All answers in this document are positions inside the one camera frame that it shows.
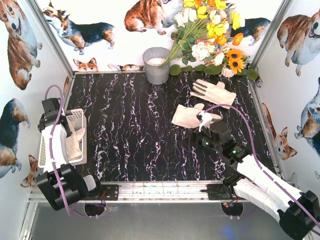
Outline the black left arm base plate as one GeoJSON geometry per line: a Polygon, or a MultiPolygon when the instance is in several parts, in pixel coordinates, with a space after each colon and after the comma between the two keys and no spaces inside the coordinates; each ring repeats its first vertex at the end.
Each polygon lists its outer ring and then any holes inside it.
{"type": "Polygon", "coordinates": [[[117,201],[119,196],[119,185],[118,184],[102,184],[97,186],[95,189],[88,192],[89,195],[84,200],[106,200],[106,201],[117,201]]]}

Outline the white glove green fingers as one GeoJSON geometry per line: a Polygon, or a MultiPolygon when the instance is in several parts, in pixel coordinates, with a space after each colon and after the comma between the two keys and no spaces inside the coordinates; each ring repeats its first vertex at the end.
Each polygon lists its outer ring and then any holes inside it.
{"type": "Polygon", "coordinates": [[[211,121],[203,121],[202,118],[198,119],[197,114],[203,111],[205,105],[203,103],[197,103],[194,107],[185,107],[179,104],[173,115],[171,123],[186,129],[194,129],[197,127],[209,127],[214,121],[220,121],[222,117],[217,114],[211,113],[211,121]]]}

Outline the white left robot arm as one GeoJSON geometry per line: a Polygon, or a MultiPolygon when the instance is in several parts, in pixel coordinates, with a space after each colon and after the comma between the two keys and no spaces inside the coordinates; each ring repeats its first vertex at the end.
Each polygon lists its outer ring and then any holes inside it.
{"type": "Polygon", "coordinates": [[[58,211],[103,191],[97,177],[81,176],[76,166],[87,162],[87,119],[82,109],[64,111],[58,98],[42,101],[38,130],[41,133],[38,167],[43,174],[36,184],[51,207],[58,211]]]}

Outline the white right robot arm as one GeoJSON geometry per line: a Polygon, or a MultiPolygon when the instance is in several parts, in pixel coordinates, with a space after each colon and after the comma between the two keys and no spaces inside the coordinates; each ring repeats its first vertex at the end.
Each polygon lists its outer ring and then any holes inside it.
{"type": "Polygon", "coordinates": [[[224,122],[189,129],[180,145],[188,151],[206,148],[222,154],[235,170],[223,180],[224,188],[272,216],[293,240],[304,239],[319,226],[317,195],[288,184],[257,161],[250,150],[233,139],[224,122]]]}

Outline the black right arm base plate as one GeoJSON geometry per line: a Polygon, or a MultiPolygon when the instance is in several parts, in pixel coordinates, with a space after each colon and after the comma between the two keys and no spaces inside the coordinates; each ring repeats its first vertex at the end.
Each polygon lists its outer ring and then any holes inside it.
{"type": "Polygon", "coordinates": [[[222,183],[207,184],[200,192],[206,193],[209,200],[230,200],[236,198],[234,186],[243,179],[242,175],[234,174],[222,180],[222,183]]]}

